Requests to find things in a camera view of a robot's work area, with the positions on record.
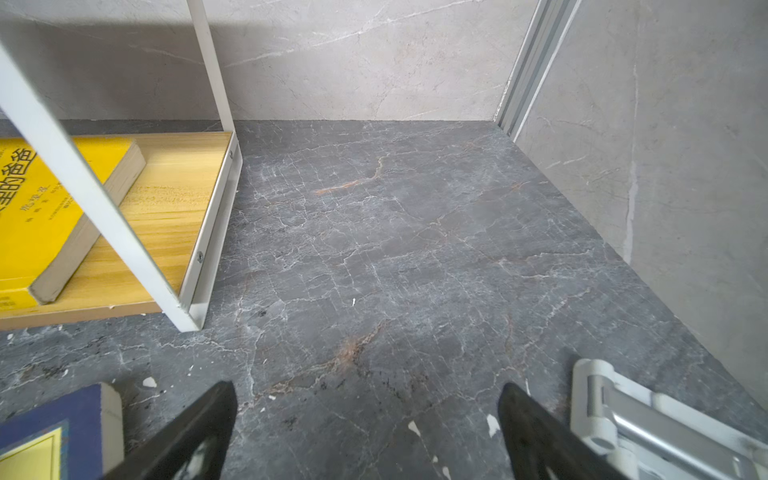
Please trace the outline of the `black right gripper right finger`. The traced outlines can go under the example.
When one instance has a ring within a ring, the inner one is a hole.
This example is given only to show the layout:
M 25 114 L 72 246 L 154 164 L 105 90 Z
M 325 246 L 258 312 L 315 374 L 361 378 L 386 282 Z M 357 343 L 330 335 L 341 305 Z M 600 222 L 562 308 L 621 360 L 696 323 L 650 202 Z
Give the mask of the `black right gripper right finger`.
M 497 412 L 516 479 L 622 479 L 517 384 L 502 388 Z

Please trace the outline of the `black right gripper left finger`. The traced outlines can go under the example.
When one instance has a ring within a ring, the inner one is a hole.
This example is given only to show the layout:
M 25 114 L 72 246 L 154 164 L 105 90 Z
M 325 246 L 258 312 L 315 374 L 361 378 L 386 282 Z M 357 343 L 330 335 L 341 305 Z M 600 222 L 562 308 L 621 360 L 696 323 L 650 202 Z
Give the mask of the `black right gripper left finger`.
M 104 475 L 106 479 L 219 479 L 237 416 L 234 384 L 219 381 Z

